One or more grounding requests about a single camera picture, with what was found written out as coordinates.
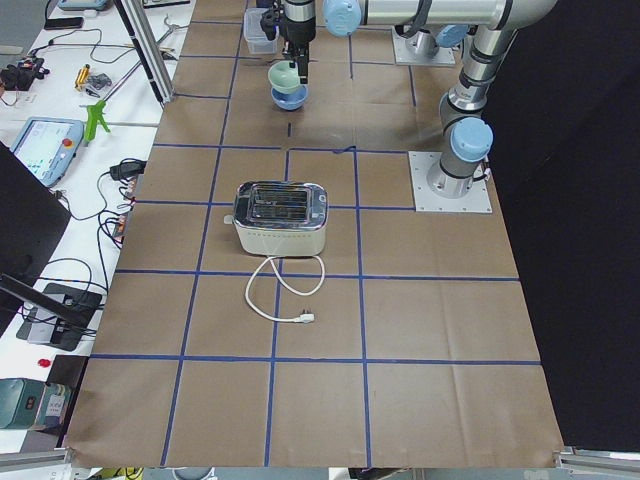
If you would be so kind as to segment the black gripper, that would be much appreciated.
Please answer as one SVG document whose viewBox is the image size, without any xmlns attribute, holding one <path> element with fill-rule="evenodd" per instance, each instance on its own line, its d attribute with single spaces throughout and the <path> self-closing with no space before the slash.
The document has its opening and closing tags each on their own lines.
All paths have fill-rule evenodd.
<svg viewBox="0 0 640 480">
<path fill-rule="evenodd" d="M 301 84 L 308 83 L 309 46 L 316 34 L 316 12 L 313 0 L 272 1 L 262 14 L 260 26 L 268 40 L 276 32 L 285 39 L 285 57 L 297 71 Z"/>
</svg>

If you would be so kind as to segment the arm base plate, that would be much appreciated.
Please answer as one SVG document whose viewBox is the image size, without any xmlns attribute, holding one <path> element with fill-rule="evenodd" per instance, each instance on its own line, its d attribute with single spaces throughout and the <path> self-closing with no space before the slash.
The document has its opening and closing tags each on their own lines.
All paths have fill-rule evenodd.
<svg viewBox="0 0 640 480">
<path fill-rule="evenodd" d="M 476 180 L 481 166 L 467 179 L 449 177 L 441 170 L 441 152 L 409 151 L 415 210 L 419 213 L 491 214 L 487 180 Z"/>
<path fill-rule="evenodd" d="M 435 37 L 425 29 L 405 38 L 391 29 L 394 59 L 397 65 L 453 67 L 456 64 L 453 49 L 438 46 Z"/>
</svg>

